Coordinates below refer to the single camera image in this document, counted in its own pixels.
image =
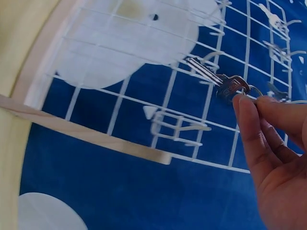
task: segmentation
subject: white net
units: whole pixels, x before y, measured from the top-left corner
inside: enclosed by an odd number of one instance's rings
[[[213,84],[192,71],[184,61],[185,57],[200,57],[202,63],[214,72],[241,75],[263,93],[267,93],[267,89],[262,86],[263,82],[269,81],[281,90],[286,89],[291,98],[291,55],[300,51],[290,51],[288,26],[299,21],[288,22],[284,10],[271,0],[267,0],[266,5],[251,0],[246,0],[246,4],[240,1],[240,4],[244,9],[237,9],[228,0],[212,0],[209,4],[198,0],[85,1],[76,12],[73,24],[63,34],[46,73],[46,78],[58,78],[75,87],[65,118],[71,120],[82,89],[110,94],[117,99],[108,123],[108,135],[113,134],[123,100],[132,101],[143,107],[143,116],[151,123],[148,129],[151,138],[148,146],[151,148],[159,148],[158,141],[166,138],[183,143],[181,148],[191,152],[187,156],[181,154],[180,150],[173,151],[174,158],[249,173],[245,168],[233,166],[239,140],[238,126],[228,126],[218,122],[218,119],[208,117],[210,111],[212,114],[228,116],[229,109],[224,109],[227,105],[215,99]],[[267,16],[266,22],[251,15],[252,7]],[[236,15],[237,24],[228,25],[227,14]],[[204,37],[200,39],[201,27],[209,29],[210,42],[206,42]],[[264,39],[259,40],[253,35],[253,28],[256,27],[262,31]],[[232,53],[227,52],[229,49],[223,46],[223,39],[228,34],[240,38],[238,43],[232,44]],[[251,53],[251,47],[254,47],[253,50],[266,50],[269,63],[263,66],[253,62],[251,58],[257,54]],[[227,66],[227,62],[229,65],[237,63],[240,66],[239,72],[230,71],[232,67]],[[171,70],[165,71],[170,73],[165,91],[156,92],[162,94],[159,95],[163,98],[161,104],[127,93],[131,76],[148,64]],[[252,72],[259,78],[249,79],[248,75]],[[195,79],[196,87],[204,87],[205,93],[199,95],[203,97],[203,102],[197,105],[201,108],[201,115],[185,113],[169,106],[179,75]],[[119,82],[122,83],[118,92],[110,90],[110,86]],[[183,97],[189,97],[189,92],[182,94]],[[163,131],[165,127],[171,129],[171,132],[166,134]],[[231,144],[224,163],[199,158],[199,149],[206,147],[203,143],[204,134],[210,135],[212,127],[229,133],[226,137],[231,140]],[[195,135],[181,136],[181,133],[188,131],[194,131]]]

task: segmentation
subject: white dot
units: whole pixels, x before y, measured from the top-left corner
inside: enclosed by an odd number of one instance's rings
[[[42,193],[18,199],[19,230],[87,230],[78,214],[64,202]]]

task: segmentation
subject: blue fabric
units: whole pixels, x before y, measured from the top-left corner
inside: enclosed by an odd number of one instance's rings
[[[233,0],[233,7],[246,12],[246,1]],[[290,26],[291,51],[306,50],[307,8],[303,1],[275,0],[284,8],[287,20],[303,23]],[[251,15],[268,25],[260,8],[251,5]],[[246,33],[246,17],[231,9],[226,11],[227,25]],[[269,41],[269,31],[252,22],[251,36]],[[199,41],[216,45],[211,29],[200,27]],[[222,50],[238,59],[245,59],[246,39],[228,29]],[[210,50],[196,46],[192,54],[205,56]],[[293,56],[293,100],[306,100],[307,67]],[[251,42],[250,63],[270,72],[268,50]],[[244,64],[220,56],[219,73],[243,76]],[[282,68],[275,76],[285,82]],[[126,95],[162,105],[171,75],[164,66],[145,64],[132,75]],[[249,68],[248,82],[262,92],[269,89],[269,77]],[[168,108],[201,117],[208,86],[179,73]],[[119,92],[122,82],[108,90]],[[276,87],[288,91],[276,82]],[[65,117],[74,87],[54,79],[43,110]],[[215,98],[215,89],[207,119],[228,127],[236,127],[233,108]],[[92,90],[81,90],[71,121],[106,132],[116,96]],[[142,105],[124,99],[113,135],[150,146],[151,122],[146,120]],[[203,134],[198,158],[228,164],[234,132],[211,126]],[[197,132],[188,137],[195,139]],[[302,153],[291,141],[289,146]],[[193,148],[160,138],[157,148],[192,156]],[[239,138],[234,167],[247,169]],[[26,149],[21,181],[21,194],[40,192],[54,196],[72,207],[90,230],[260,230],[265,229],[258,215],[253,183],[249,174],[222,170],[173,159],[171,165],[130,157],[80,140],[32,125]]]

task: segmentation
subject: finger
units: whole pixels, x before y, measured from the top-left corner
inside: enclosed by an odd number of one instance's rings
[[[270,159],[271,149],[265,146],[260,128],[260,119],[254,103],[246,96],[239,100],[239,127],[244,152],[256,187],[275,168]]]
[[[234,98],[232,99],[232,103],[234,106],[234,110],[235,110],[235,114],[236,114],[236,119],[239,122],[239,111],[240,111],[240,106],[239,106],[239,100],[243,95],[241,94],[237,94],[236,96],[234,96]]]
[[[281,160],[282,163],[289,163],[298,158],[294,151],[286,147],[275,128],[265,119],[260,120],[260,127],[272,152]]]
[[[297,145],[304,147],[302,127],[307,116],[307,105],[278,103],[265,96],[257,99],[257,108],[272,126],[282,129]]]

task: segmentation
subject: white grid pattern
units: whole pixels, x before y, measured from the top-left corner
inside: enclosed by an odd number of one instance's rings
[[[258,20],[256,20],[255,18],[253,18],[251,16],[251,13],[250,13],[250,6],[251,5],[258,6],[258,5],[255,2],[253,2],[252,0],[246,0],[246,1],[247,1],[247,13],[244,13],[244,12],[239,11],[235,7],[231,6],[231,2],[229,2],[228,0],[217,0],[217,3],[220,4],[218,10],[221,10],[221,12],[222,12],[222,20],[220,21],[220,24],[217,27],[208,26],[209,28],[214,30],[214,32],[212,32],[211,35],[213,35],[213,36],[215,35],[215,36],[218,37],[217,38],[216,47],[211,47],[211,46],[208,46],[208,45],[203,44],[203,43],[198,42],[198,41],[192,41],[192,42],[194,42],[197,45],[200,45],[200,46],[203,46],[205,48],[208,48],[212,52],[218,52],[218,53],[214,53],[214,61],[213,62],[210,62],[209,60],[206,60],[207,64],[213,66],[213,69],[215,70],[215,72],[216,72],[217,69],[219,69],[219,55],[224,55],[224,56],[226,56],[226,57],[228,57],[230,59],[233,59],[233,60],[235,60],[235,61],[237,61],[239,63],[244,64],[244,76],[243,76],[243,78],[245,80],[247,80],[247,78],[248,78],[248,70],[249,70],[249,68],[252,68],[252,69],[262,73],[263,75],[269,77],[268,80],[270,79],[271,83],[273,83],[274,81],[277,81],[277,82],[285,85],[286,87],[288,87],[288,89],[289,89],[289,96],[291,97],[291,93],[292,93],[292,85],[291,85],[291,83],[292,83],[292,81],[291,81],[291,77],[292,77],[291,61],[292,60],[291,60],[291,52],[290,52],[289,30],[286,29],[285,33],[279,32],[279,31],[274,30],[271,25],[270,26],[266,26],[263,23],[261,23]],[[270,5],[271,4],[273,4],[275,7],[280,9],[280,11],[282,12],[282,15],[283,15],[282,21],[283,21],[283,23],[285,25],[291,23],[291,22],[287,23],[286,17],[285,17],[285,12],[284,12],[284,10],[280,6],[275,4],[272,0],[266,0],[266,2],[267,2],[267,8],[269,10],[270,10]],[[76,17],[78,17],[78,14],[80,14],[80,12],[86,11],[88,13],[93,12],[93,13],[108,15],[108,16],[110,16],[109,20],[112,20],[114,17],[119,17],[119,18],[123,18],[125,20],[132,21],[134,23],[140,23],[138,21],[134,21],[132,19],[116,15],[116,11],[117,11],[117,9],[118,9],[120,4],[121,4],[121,1],[118,2],[116,8],[113,10],[113,12],[111,14],[107,14],[105,12],[100,12],[100,11],[98,11],[96,9],[91,9],[91,8],[82,6],[78,10],[78,12],[76,14]],[[237,13],[239,13],[241,15],[244,15],[246,17],[246,19],[247,19],[247,33],[246,34],[244,34],[244,33],[240,32],[240,31],[238,31],[238,30],[236,30],[236,29],[226,25],[226,23],[225,23],[225,15],[226,15],[226,11],[227,11],[226,9],[227,8],[232,9],[232,10],[236,11]],[[191,10],[187,11],[187,14],[191,15],[192,14]],[[288,72],[288,83],[283,82],[282,80],[280,80],[280,79],[278,79],[278,78],[276,78],[274,76],[275,61],[272,58],[271,58],[271,72],[270,73],[266,73],[265,71],[255,67],[255,66],[253,66],[253,65],[251,65],[249,63],[249,50],[250,50],[250,42],[251,41],[259,44],[260,46],[267,47],[262,41],[258,41],[258,40],[254,39],[254,38],[252,38],[250,36],[251,21],[254,21],[254,22],[260,24],[262,27],[264,27],[264,28],[266,28],[266,29],[268,29],[270,31],[270,43],[271,44],[274,44],[273,35],[277,35],[278,37],[280,37],[282,40],[285,41],[285,43],[286,43],[286,49],[285,50],[286,50],[286,53],[287,53],[287,55],[289,57],[289,61],[286,64],[284,64],[284,63],[278,63],[278,64],[281,64],[282,66],[284,66],[286,68],[286,71]],[[146,26],[147,26],[147,28],[149,28],[151,26],[151,24],[150,23],[146,24]],[[107,23],[107,25],[105,27],[105,30],[108,30],[108,27],[109,27],[109,23]],[[234,57],[234,56],[232,56],[230,54],[225,53],[224,51],[221,51],[221,46],[222,46],[222,42],[223,42],[223,36],[225,35],[224,28],[227,28],[227,29],[229,29],[229,30],[231,30],[231,31],[233,31],[233,32],[235,32],[235,33],[237,33],[237,34],[239,34],[239,35],[241,35],[241,36],[246,38],[245,60],[240,60],[240,59],[238,59],[238,58],[236,58],[236,57]],[[182,45],[183,46],[186,44],[187,41],[191,42],[191,40],[188,39],[186,35],[184,37],[181,37],[181,38],[182,38]],[[62,41],[66,41],[66,42],[77,41],[77,42],[80,42],[80,43],[83,43],[83,44],[92,45],[92,46],[95,46],[95,50],[97,48],[99,48],[99,47],[109,48],[109,47],[103,46],[102,44],[94,44],[94,43],[91,43],[89,41],[79,40],[79,39],[76,39],[74,37],[67,36],[67,33],[65,33],[63,35]],[[184,55],[186,55],[188,57],[194,57],[191,54],[184,54]],[[89,66],[92,58],[93,58],[93,55],[89,57],[89,63],[88,63],[87,66]],[[203,161],[203,160],[197,159],[197,154],[198,154],[198,151],[199,151],[199,146],[194,147],[194,151],[193,151],[192,157],[182,156],[182,155],[177,154],[177,153],[173,153],[172,157],[178,158],[178,159],[182,159],[182,160],[186,160],[186,161],[191,161],[191,162],[199,163],[199,164],[203,164],[203,165],[209,165],[209,166],[217,167],[217,168],[221,168],[221,169],[228,169],[228,170],[242,172],[242,173],[249,173],[249,171],[246,170],[246,169],[241,169],[241,168],[233,167],[233,161],[234,161],[234,157],[235,157],[237,141],[238,141],[238,135],[239,135],[239,128],[238,128],[238,126],[236,126],[236,128],[234,129],[234,128],[227,127],[227,126],[224,126],[224,125],[221,125],[221,124],[218,124],[218,123],[215,123],[215,122],[207,120],[207,114],[208,114],[208,111],[209,111],[209,106],[210,106],[210,103],[211,103],[211,97],[212,97],[212,93],[213,93],[213,84],[203,82],[204,84],[208,84],[209,89],[208,89],[208,92],[207,92],[207,97],[206,97],[206,102],[205,102],[205,106],[204,106],[204,109],[203,109],[202,117],[195,117],[195,116],[191,116],[191,115],[188,115],[188,114],[181,113],[179,111],[171,110],[167,106],[168,106],[168,102],[169,102],[169,99],[170,99],[170,95],[171,95],[171,92],[172,92],[172,89],[173,89],[173,86],[174,86],[174,82],[175,82],[177,73],[178,72],[182,72],[182,73],[185,73],[187,75],[190,75],[190,76],[193,76],[193,77],[197,77],[199,79],[204,80],[203,77],[201,75],[193,72],[193,71],[190,72],[190,71],[187,71],[187,70],[179,68],[179,64],[180,63],[185,63],[184,61],[178,60],[178,62],[176,64],[165,65],[165,64],[162,64],[162,63],[157,63],[157,62],[155,62],[153,60],[150,60],[150,59],[148,59],[146,57],[139,57],[139,58],[142,58],[144,60],[150,61],[152,63],[159,64],[159,65],[164,65],[164,66],[167,66],[167,67],[172,69],[172,74],[171,74],[170,81],[169,81],[169,84],[168,84],[168,88],[167,88],[167,91],[166,91],[166,94],[165,94],[165,99],[164,99],[163,105],[159,106],[159,105],[156,105],[156,104],[148,103],[146,101],[142,101],[142,100],[138,100],[136,98],[131,98],[131,97],[126,96],[125,92],[126,92],[126,89],[128,87],[128,84],[129,84],[129,81],[130,81],[130,77],[126,78],[123,81],[123,84],[121,86],[121,90],[120,90],[119,93],[111,92],[111,91],[108,91],[108,90],[105,90],[105,89],[95,89],[95,90],[98,90],[100,92],[108,93],[108,94],[111,94],[111,95],[114,95],[114,96],[118,97],[116,105],[115,105],[115,109],[114,109],[113,114],[112,114],[111,122],[110,122],[109,127],[108,127],[107,134],[108,135],[112,135],[112,132],[113,132],[113,129],[114,129],[114,125],[115,125],[116,120],[117,120],[117,115],[118,115],[118,112],[119,112],[119,109],[120,109],[120,106],[121,106],[121,103],[122,103],[123,99],[127,99],[127,100],[130,100],[130,101],[138,102],[138,103],[140,103],[142,105],[154,106],[154,107],[160,109],[163,112],[168,112],[168,113],[172,113],[172,114],[175,114],[175,115],[183,116],[185,118],[195,120],[195,121],[200,122],[202,124],[206,123],[207,125],[220,127],[220,128],[223,128],[223,129],[230,130],[230,131],[234,132],[234,140],[233,140],[232,149],[230,149],[230,157],[229,157],[228,165],[222,165],[222,164],[217,164],[217,163],[212,163],[212,162],[208,162],[208,161]],[[51,65],[51,66],[52,67],[50,67],[50,70],[46,73],[46,77],[54,77],[54,78],[59,78],[59,79],[65,80],[65,77],[63,77],[63,76],[60,77],[60,76],[56,76],[56,75],[50,74],[52,72],[55,72],[55,70],[56,70],[56,68],[54,67],[54,64]],[[71,117],[71,114],[73,112],[76,100],[78,98],[78,94],[80,92],[80,87],[81,87],[81,85],[76,87],[76,90],[75,90],[75,92],[73,94],[73,97],[71,99],[71,103],[70,103],[70,106],[69,106],[67,114],[66,114],[66,119],[67,120],[70,120],[70,117]],[[202,132],[203,131],[201,131],[201,130],[198,131],[197,140],[196,140],[197,142],[201,141]],[[153,140],[152,140],[152,144],[151,144],[152,148],[156,147],[157,140],[158,140],[158,136],[155,136],[153,138]]]

